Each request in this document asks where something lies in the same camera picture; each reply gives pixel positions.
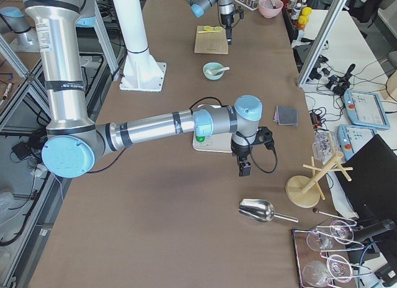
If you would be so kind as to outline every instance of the cutting board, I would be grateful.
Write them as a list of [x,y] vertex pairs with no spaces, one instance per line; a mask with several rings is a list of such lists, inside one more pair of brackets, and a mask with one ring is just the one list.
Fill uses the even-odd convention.
[[199,34],[203,31],[204,26],[197,26],[196,42],[194,45],[194,53],[204,54],[229,54],[228,41],[226,39],[226,31]]

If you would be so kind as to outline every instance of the jeans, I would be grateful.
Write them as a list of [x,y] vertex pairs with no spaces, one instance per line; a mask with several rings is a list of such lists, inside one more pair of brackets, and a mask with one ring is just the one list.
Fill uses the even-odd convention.
[[[325,10],[327,6],[331,5],[333,0],[309,0],[308,1],[308,6],[311,7],[312,9],[321,9]],[[362,7],[364,3],[361,0],[356,0],[354,7]]]

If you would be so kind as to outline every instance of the blue tablet device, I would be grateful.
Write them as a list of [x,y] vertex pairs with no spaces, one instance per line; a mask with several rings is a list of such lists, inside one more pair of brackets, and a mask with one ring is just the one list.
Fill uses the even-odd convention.
[[373,128],[390,128],[389,121],[377,94],[347,90],[343,98],[347,116],[349,116],[353,124]]
[[377,130],[373,127],[361,127],[358,125],[338,126],[337,136],[346,161],[370,141],[375,134],[377,134]]

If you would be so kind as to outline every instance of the white table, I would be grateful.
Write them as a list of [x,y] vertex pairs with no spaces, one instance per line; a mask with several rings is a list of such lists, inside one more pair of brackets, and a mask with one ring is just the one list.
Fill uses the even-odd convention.
[[[310,15],[310,21],[305,29],[305,38],[314,39],[317,36],[319,28],[321,27],[326,14],[327,11],[313,10],[313,13]],[[328,64],[330,67],[332,67],[335,71],[340,72],[338,73],[331,71],[331,74],[343,76],[348,67],[352,63],[355,63],[355,69],[353,70],[352,74],[357,74],[357,77],[366,80],[372,80],[373,78],[379,76],[373,79],[373,82],[379,84],[370,82],[359,83],[363,80],[352,77],[350,82],[352,84],[357,83],[353,87],[354,90],[370,92],[385,88],[382,84],[386,83],[387,77],[348,12],[342,11],[340,13],[339,18],[328,37],[328,42],[329,48],[327,50],[323,50],[321,54],[329,59]],[[313,108],[316,109],[323,106],[327,108],[327,113],[339,115],[339,110],[333,107],[334,98],[332,96],[322,96],[317,94],[316,88],[318,87],[318,82],[310,81],[310,83],[312,84],[306,83],[303,86],[303,90],[306,92],[307,96],[306,101],[308,104],[308,109],[311,110]],[[319,87],[321,84],[326,83],[328,83],[328,79],[321,78],[319,80]],[[331,91],[326,91],[324,93],[332,94]],[[396,104],[391,104],[388,102],[384,102],[382,104],[385,111],[397,110]],[[332,115],[327,115],[326,118],[328,120],[337,119],[337,117]],[[389,130],[378,130],[378,133],[392,149],[395,149],[397,148],[397,114],[388,114],[388,120],[391,128]],[[337,127],[340,124],[351,124],[345,110],[343,110],[343,115],[338,121],[326,122],[326,128],[336,132]],[[346,202],[346,197],[334,174],[332,175],[332,180],[334,181],[334,185],[331,189],[331,192],[335,208],[345,217],[351,217],[353,213]],[[380,258],[366,261],[365,265],[376,271],[378,268],[383,266],[385,262],[386,261],[384,257],[381,255]],[[371,275],[368,277],[363,277],[363,281],[365,282],[366,287],[372,287],[377,282],[377,279],[374,275]]]

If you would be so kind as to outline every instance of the black monitor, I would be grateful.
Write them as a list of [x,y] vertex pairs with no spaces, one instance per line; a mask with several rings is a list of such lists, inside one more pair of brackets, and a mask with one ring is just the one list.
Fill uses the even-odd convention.
[[[397,155],[375,135],[343,166],[348,171],[349,182],[341,173],[337,178],[360,221],[375,223],[387,218],[397,223]],[[397,270],[397,230],[373,237],[390,266]]]

